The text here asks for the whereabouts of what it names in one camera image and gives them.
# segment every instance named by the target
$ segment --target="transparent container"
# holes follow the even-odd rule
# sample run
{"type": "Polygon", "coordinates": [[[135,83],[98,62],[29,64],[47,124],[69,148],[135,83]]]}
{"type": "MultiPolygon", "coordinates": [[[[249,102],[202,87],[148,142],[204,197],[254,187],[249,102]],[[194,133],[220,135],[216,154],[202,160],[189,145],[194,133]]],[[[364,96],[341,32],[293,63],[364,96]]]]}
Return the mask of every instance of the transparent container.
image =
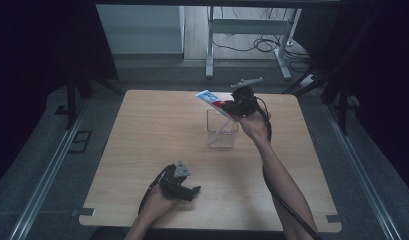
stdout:
{"type": "Polygon", "coordinates": [[[233,147],[239,124],[231,121],[215,109],[207,110],[209,147],[233,147]]]}

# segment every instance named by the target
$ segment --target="gray carpet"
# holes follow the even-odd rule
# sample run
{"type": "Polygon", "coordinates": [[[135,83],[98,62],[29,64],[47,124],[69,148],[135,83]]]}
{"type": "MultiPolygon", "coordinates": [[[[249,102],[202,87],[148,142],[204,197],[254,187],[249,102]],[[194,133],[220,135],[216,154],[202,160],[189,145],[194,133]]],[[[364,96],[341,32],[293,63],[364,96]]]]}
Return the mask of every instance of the gray carpet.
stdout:
{"type": "MultiPolygon", "coordinates": [[[[121,80],[111,82],[124,90],[230,91],[229,86],[240,79],[263,77],[264,83],[253,86],[255,92],[280,93],[291,84],[285,82],[279,70],[274,67],[216,67],[211,80],[204,77],[205,69],[197,65],[119,67],[118,71],[121,80]]],[[[292,74],[294,78],[300,75],[295,72],[292,74]]],[[[94,94],[89,99],[85,118],[79,128],[80,131],[92,132],[90,144],[83,154],[66,155],[27,239],[89,239],[96,230],[95,227],[80,225],[72,212],[83,206],[123,98],[94,81],[91,84],[94,94]]],[[[322,236],[324,239],[386,239],[330,126],[318,98],[321,91],[322,89],[316,89],[299,98],[299,101],[343,221],[340,233],[322,236]]],[[[65,89],[57,90],[49,96],[47,110],[35,132],[0,182],[0,239],[6,239],[10,235],[64,134],[66,116],[54,115],[57,107],[62,104],[66,104],[65,89]]],[[[347,123],[350,139],[396,221],[402,239],[409,239],[409,190],[361,129],[352,112],[349,112],[347,123]]],[[[253,236],[249,239],[257,239],[256,236],[270,239],[267,234],[253,236]]],[[[220,234],[219,239],[223,238],[226,235],[220,234]]]]}

